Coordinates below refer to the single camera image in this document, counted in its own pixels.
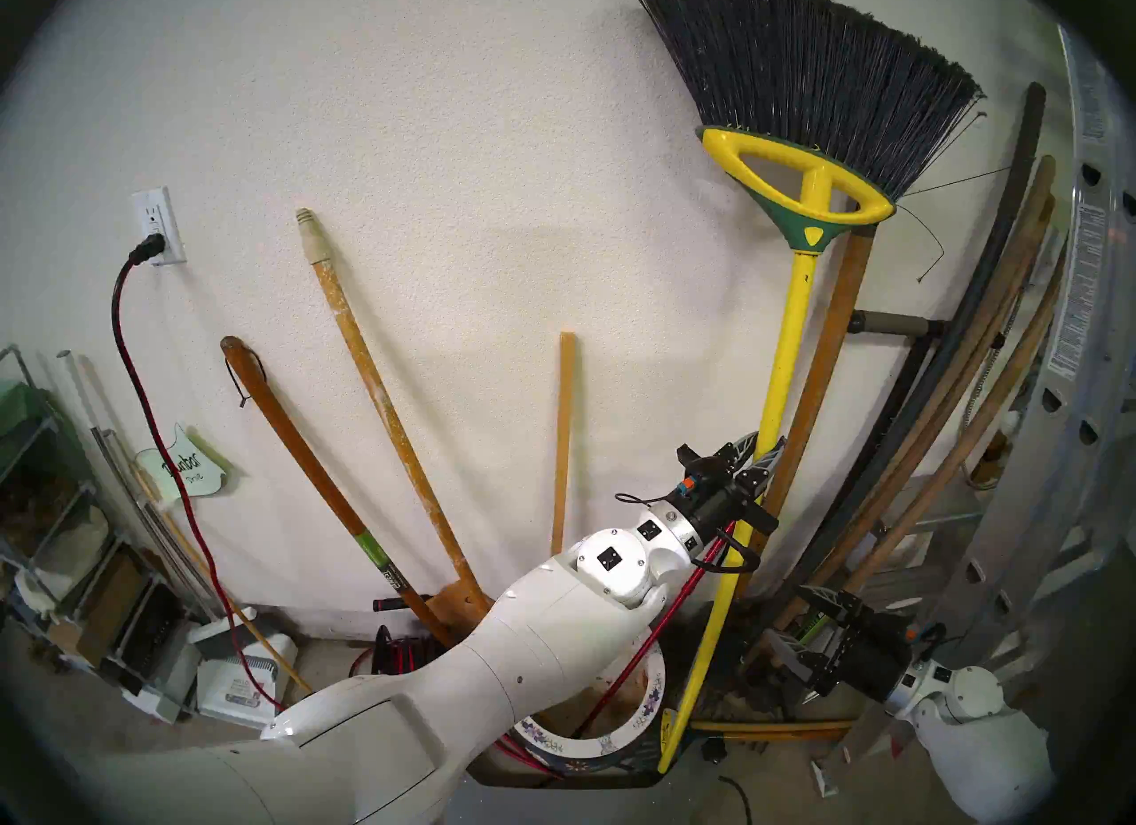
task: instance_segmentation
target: red wire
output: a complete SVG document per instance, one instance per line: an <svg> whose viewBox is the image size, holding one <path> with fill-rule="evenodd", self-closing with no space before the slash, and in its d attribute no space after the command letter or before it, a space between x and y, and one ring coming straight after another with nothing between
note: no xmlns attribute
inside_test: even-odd
<svg viewBox="0 0 1136 825"><path fill-rule="evenodd" d="M354 677L354 670L359 668L359 664L362 663L362 658L366 657L367 655L369 655L373 650L375 650L375 645L374 644L370 645L369 648L365 648L364 652L360 653L358 657L356 657L356 661L352 663L351 664L351 668L348 669L348 677L349 678L353 678Z"/></svg>
<svg viewBox="0 0 1136 825"><path fill-rule="evenodd" d="M134 268L134 266L135 262L132 260L127 260L125 265L123 265L118 273L118 278L115 281L115 292L110 298L110 328L115 333L115 344L118 347L118 355L123 358L123 365L126 367L126 372L131 377L131 383L134 385L134 393L137 394L139 402L142 405L142 414L145 416L147 427L150 428L150 436L153 439L153 444L158 447L161 460L166 463L166 467L169 468L174 476L174 482L177 484L177 493L182 497L182 505L185 507L185 518L189 519L190 528L193 531L193 536L198 541L198 547L201 548L201 552L206 557L206 562L209 565L209 580L212 582L214 590L217 591L217 598L220 600L220 603L225 606L225 616L228 618L229 638L233 640L233 648L236 650L236 656L241 660L241 666L244 667L244 674L249 676L249 681L252 682L252 686L257 689L260 695L268 700L276 707L276 710L279 711L284 707L269 697L268 692L260 686L260 683L252 675L252 669L249 668L249 661L244 658L244 650L241 648L241 642L236 638L236 623L233 620L233 609L229 607L228 597L225 595L225 591L220 589L220 580L217 577L217 566L214 562L212 553L209 552L209 544L206 543L206 539L201 536L201 530L198 528L198 520L193 515L193 507L190 506L190 493L185 491L185 483L182 481L182 475L174 469L177 465L174 463L174 459L169 457L169 452L167 451L165 443L161 441L161 433L158 431L158 423L154 422L153 411L150 409L150 400L145 395L145 389L142 388L142 380L139 378L137 369L134 368L134 361L131 360L130 352L126 350L126 341L123 339L123 324L119 317L119 305L123 299L123 285L126 283L126 275L131 273L131 269Z"/></svg>
<svg viewBox="0 0 1136 825"><path fill-rule="evenodd" d="M513 747L509 748L508 745L506 745L506 741L512 742ZM498 740L493 744L496 747L498 751L500 751L500 752L502 752L504 755L508 755L510 758L512 758L516 761L520 761L521 764L524 764L524 765L526 765L528 767L532 767L534 770L540 770L545 776L552 776L553 778L557 778L557 780L563 778L559 773L557 773L556 770L549 769L543 764L541 764L538 760L536 760L536 758L534 758L532 756L532 753L527 749L525 749L523 745L516 744L513 742L512 738L510 738L508 734L506 734L504 736L502 736L500 740Z"/></svg>
<svg viewBox="0 0 1136 825"><path fill-rule="evenodd" d="M734 523L730 523L729 526L726 528L726 534L733 534L733 533L734 533ZM709 562L712 561L715 558L717 558L718 553L721 552L721 549L725 545L726 542L724 540L721 540L720 538L716 539L715 542L710 544L710 549L707 550L707 557L704 561ZM601 711L603 711L603 708L609 702L611 702L611 699L616 695L619 689L624 686L624 682L626 682L627 678L630 676L630 674L635 672L635 667L638 666L640 660L642 660L646 656L646 652L651 650L651 645L655 643L659 635L662 633L663 628L666 628L667 624L670 623L671 617L675 616L678 609L683 606L683 602L685 602L690 598L691 593L694 592L694 588L699 585L699 581L702 580L702 575L704 574L705 574L705 568L695 568L694 574L692 574L690 577L686 578L686 583L684 583L683 588L678 591L678 595L675 597L675 601L670 603L670 607L667 609L667 612L662 615L662 619L659 620L659 625L651 631L651 634L648 636L646 641L643 642L642 645L640 645L640 649L637 651L635 651L635 656L632 657L630 663L628 663L624 667L624 670L619 673L619 677L611 683L611 686L608 688L604 694L600 698L600 701L595 703L595 707L592 709L591 713L588 713L588 716L584 718L584 723L576 728L576 732L573 734L574 740L578 740L583 735L584 731L586 731L588 727L592 726L592 722L594 722L596 716Z"/></svg>

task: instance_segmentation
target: white wall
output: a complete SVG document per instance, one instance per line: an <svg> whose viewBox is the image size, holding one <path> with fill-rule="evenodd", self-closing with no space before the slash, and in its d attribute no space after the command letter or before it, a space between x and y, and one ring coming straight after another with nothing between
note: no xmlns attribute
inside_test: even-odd
<svg viewBox="0 0 1136 825"><path fill-rule="evenodd" d="M916 188L1006 164L1034 78L1050 91L1042 149L1068 150L1055 28L1025 0L841 1L922 36L989 95L988 117ZM583 353L571 541L632 518L612 492L665 492L679 443L712 450L757 425L791 255L695 124L635 0L65 0L0 111L0 338L76 415L53 358L90 357L109 420L145 447L107 309L139 239L128 195L168 185L190 261L131 277L125 328L164 428L195 425L242 472L198 502L222 573L315 632L367 634L371 617L346 612L389 588L256 407L237 408L218 349L235 334L259 351L419 590L452 578L304 262L293 210L311 207L498 594L548 552L561 328ZM879 230L861 306L947 312L1000 189L986 177L912 198L946 257L917 283L936 248L901 211ZM810 340L834 274L819 277ZM845 348L770 570L827 507L900 350Z"/></svg>

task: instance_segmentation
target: round container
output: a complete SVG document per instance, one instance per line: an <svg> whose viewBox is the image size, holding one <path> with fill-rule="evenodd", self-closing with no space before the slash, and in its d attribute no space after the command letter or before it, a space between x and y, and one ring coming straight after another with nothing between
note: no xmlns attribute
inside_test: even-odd
<svg viewBox="0 0 1136 825"><path fill-rule="evenodd" d="M561 733L576 732L649 634L650 630L640 635L575 697L513 725L518 739L533 757L560 773L594 773L618 764L630 753L662 705L667 673L658 643L651 645L616 698L588 727L585 739L574 740Z"/></svg>

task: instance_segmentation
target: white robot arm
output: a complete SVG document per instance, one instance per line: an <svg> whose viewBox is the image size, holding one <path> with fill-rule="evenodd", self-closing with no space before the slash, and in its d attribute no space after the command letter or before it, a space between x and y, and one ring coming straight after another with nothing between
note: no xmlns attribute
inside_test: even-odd
<svg viewBox="0 0 1136 825"><path fill-rule="evenodd" d="M683 447L685 478L635 527L537 566L421 669L326 688L257 741L90 761L89 798L123 823L435 822L470 760L624 652L729 523L776 526L754 506L767 467L737 469L750 452L746 440L708 458Z"/></svg>
<svg viewBox="0 0 1136 825"><path fill-rule="evenodd" d="M837 626L827 652L774 631L766 638L807 686L827 694L844 682L910 722L955 805L984 825L1013 820L1045 798L1054 782L1046 734L1005 705L992 673L913 657L907 619L877 614L851 593L804 586L800 594Z"/></svg>

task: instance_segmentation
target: wooden stick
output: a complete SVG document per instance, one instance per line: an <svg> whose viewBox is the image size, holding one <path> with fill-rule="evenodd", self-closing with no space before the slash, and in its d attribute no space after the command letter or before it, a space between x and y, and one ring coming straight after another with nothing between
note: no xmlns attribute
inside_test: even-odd
<svg viewBox="0 0 1136 825"><path fill-rule="evenodd" d="M966 349L969 349L969 352L963 355L961 359L957 356L954 363L947 367L944 382L936 389L936 393L944 392L942 399L937 405L929 403L924 410L911 435L905 441L908 450L893 459L891 470L880 478L879 484L869 495L857 518L845 530L840 542L809 578L810 585L822 586L844 564L864 535L875 527L884 510L900 493L900 490L938 438L959 400L962 399L963 392L970 384L983 358L986 357L989 345L1000 332L1002 320L1013 305L1013 297L1018 292L1018 288L1029 274L1037 249L1045 235L1049 215L1053 209L1052 203L1049 203L1047 200L1043 200L1039 208L1030 201L1034 199L1034 189L1038 185L1039 180L1045 186L1052 183L1052 168L1046 168L1047 173L1042 173L1042 169L1039 166L1039 176L1035 177L1035 184L1030 188L1030 198L1027 199L1024 216L1019 218L1010 245L1003 253L968 335L963 339L962 350L959 353L962 355ZM805 608L807 605L801 599L794 599L774 622L774 627L784 630Z"/></svg>
<svg viewBox="0 0 1136 825"><path fill-rule="evenodd" d="M1002 403L1005 402L1010 392L1018 384L1018 380L1022 373L1034 361L1034 356L1037 353L1037 347L1042 342L1042 336L1045 335L1045 331L1049 328L1050 319L1053 317L1053 307L1056 305L1058 293L1061 291L1061 276L1064 272L1064 261L1066 250L1062 248L1056 268L1053 269L1049 286L1045 289L1045 294L1042 297L1042 301L1037 306L1029 326L1021 334L1021 340L1013 349L1013 353L1010 355L1005 367L999 374L997 381L986 395L982 408L975 414L970 425L963 431L959 438L959 442L954 444L954 448L946 458L943 459L943 464L939 465L938 470L935 472L935 475L932 476L927 485L916 495L916 499L903 511L903 515L896 520L895 525L888 530L884 539L868 555L868 558L860 562L852 573L847 583L844 584L845 590L858 592L864 582L879 570L884 560L892 555L892 551L900 541L911 532L911 528L924 515L932 501L947 486L947 483L951 482L958 472L959 466L967 459L967 456L978 444L986 428L997 417L997 414L1002 410Z"/></svg>
<svg viewBox="0 0 1136 825"><path fill-rule="evenodd" d="M749 736L758 738L770 733L813 733L816 731L846 731L854 720L830 720L830 722L796 722L796 723L763 723L754 722L750 724L735 724L733 722L691 722L693 731L710 731L712 733L744 733Z"/></svg>
<svg viewBox="0 0 1136 825"><path fill-rule="evenodd" d="M1056 175L1056 161L1053 156L1042 156L1037 163L1037 169L1034 173L1034 180L1029 184L1029 191L1026 194L1026 200L1022 202L1021 213L1018 216L1017 223L1014 223L1013 232L1010 235L1010 241L1006 245L1005 251L1002 255L1002 259L1012 258L1010 253L1018 253L1021 256L1027 256L1030 260L1036 258L1037 249L1041 247L1042 240L1045 238L1045 226L1049 224L1050 217L1053 213L1053 198L1050 190L1053 188L1053 180ZM999 282L999 275L1002 275L1001 282ZM986 290L986 294L983 297L983 301L979 303L977 311L975 312L976 323L983 318L984 315L993 315L996 309L1000 308L1002 299L1009 291L1006 286L1008 278L1012 278L1016 272L1009 272L1002 267L1001 261L999 262L999 268L995 270L994 277L991 280L991 284ZM966 363L967 358L971 356L975 350L975 345L978 343L978 339L982 335L982 331L977 327L971 327L967 335L963 338L959 350L954 355L954 363L947 368L947 373L939 380L938 386L935 389L932 398L927 401L927 408L924 409L922 415L916 422L914 426L908 433L907 439L896 450L895 456L893 456L887 470L885 470L885 478L888 473L891 473L902 456L911 448L916 439L920 435L922 426L926 425L934 413L943 405L946 392L953 386L955 378L952 377L952 372L961 368L962 364ZM951 411L954 411L954 403L951 405Z"/></svg>
<svg viewBox="0 0 1136 825"><path fill-rule="evenodd" d="M828 302L828 312L825 315L820 339L812 352L809 376L804 380L804 390L801 392L796 413L793 415L793 425L788 431L785 450L777 460L777 470L774 473L774 478L770 481L761 502L761 506L774 516L779 516L782 507L785 506L788 489L796 476L797 467L801 466L801 458L804 456L804 449L812 435L812 427L820 414L820 405L828 390L828 383L832 381L833 370L836 368L836 358L844 344L849 319L855 309L855 299L860 292L864 269L868 267L868 256L871 253L875 236L875 225L858 226L849 233L844 243L841 269L836 275L836 285L833 288L833 295ZM755 533L750 539L750 547L758 552L765 549L765 535ZM734 592L735 600L745 593L745 588L752 577L753 574L750 573L743 574L738 578L737 590Z"/></svg>
<svg viewBox="0 0 1136 825"><path fill-rule="evenodd" d="M576 334L560 334L560 394L557 406L557 476L552 499L552 555L565 548L565 507L568 502L568 440L571 435L573 380Z"/></svg>
<svg viewBox="0 0 1136 825"><path fill-rule="evenodd" d="M176 540L178 544L181 544L182 550L184 550L185 553L191 559L193 559L198 568L201 569L202 574L204 574L206 577L208 577L209 566L206 565L206 560L201 558L200 553L198 553L197 551L197 548L194 548L193 544L191 544L185 539L185 535L182 534L182 530L177 527L177 523L174 522L174 517L170 516L169 511L162 510L158 507L159 505L158 493L153 489L153 483L151 482L149 474L147 474L145 470L143 470L133 461L131 463L131 473L134 475L134 478L137 481L137 484L142 486L142 491L145 493L145 497L150 499L150 503L154 506L154 509L161 517L162 525L165 525L166 530L172 535L174 535L174 540ZM252 636L265 647L265 650L267 650L269 656L274 660L276 660L276 663L279 664L279 667L284 669L284 672L286 672L292 677L292 681L294 681L298 685L300 685L300 688L303 690L304 693L315 693L315 691L311 690L311 685L308 684L308 682L306 682L303 678L301 678L300 674L292 668L292 664L290 664L286 659L284 659L284 657L281 656L279 651L273 648L272 642L269 642L268 639L266 639L264 634L260 632L260 630L256 627L256 624L253 624L252 620L250 620L248 617L244 616L244 609L233 601L233 597L229 595L228 590L222 586L220 593L222 595L225 597L225 601L228 603L229 610L241 618L241 623L244 624L245 628L248 628L248 631L252 633Z"/></svg>
<svg viewBox="0 0 1136 825"><path fill-rule="evenodd" d="M343 341L346 342L348 350L351 352L351 359L354 360L356 368L362 377L367 394L378 411L383 427L386 428L386 433L391 438L394 451L399 453L402 467L406 469L407 476L410 477L410 484L418 493L418 500L426 509L426 515L429 517L434 531L437 532L442 547L445 548L458 577L466 585L467 593L473 600L471 603L484 617L493 607L493 601L478 586L477 578L474 577L469 562L466 561L466 556L461 551L461 544L453 536L453 530L450 527L445 514L442 512L442 505L437 502L437 495L434 494L434 489L431 486L429 480L426 478L426 472L415 453L415 448L410 444L410 438L399 419L399 414L394 410L391 395L386 392L386 386L378 375L375 359L370 356L362 333L359 331L359 324L356 323L354 315L351 312L351 306L348 305L348 299L343 294L340 278L335 274L327 236L316 216L307 208L296 210L295 219L303 240L303 252L311 267L316 269L319 285L324 289L324 297L335 316L335 323L340 327Z"/></svg>
<svg viewBox="0 0 1136 825"><path fill-rule="evenodd" d="M332 512L339 517L343 526L351 533L354 542L367 553L367 558L383 573L383 576L394 588L394 591L402 597L403 601L410 607L410 610L415 612L415 616L431 631L431 634L446 648L452 647L453 639L450 635L450 631L426 607L426 602L415 592L415 589L410 585L406 576L403 576L402 572L399 570L398 566L391 561L391 557L378 545L378 541L367 530L367 526L362 524L359 514L348 503L348 499L343 497L343 492L332 482L332 477L327 475L327 470L324 469L324 466L303 441L303 438L300 436L300 432L295 430L292 419L289 418L284 407L276 399L276 394L268 386L268 382L265 380L260 366L253 358L253 353L249 347L235 335L227 335L220 340L220 348L225 352L225 359L233 368L233 372L236 373L236 377L241 380L249 395L260 407L260 411L268 424L272 425L281 442L284 443L284 448L292 453L295 463L300 465L300 469L311 481L311 484L316 486L316 491L327 502L327 506L332 508Z"/></svg>
<svg viewBox="0 0 1136 825"><path fill-rule="evenodd" d="M809 740L841 740L847 728L832 731L807 731L785 733L737 733L736 731L724 731L718 734L721 739L730 742L807 742Z"/></svg>

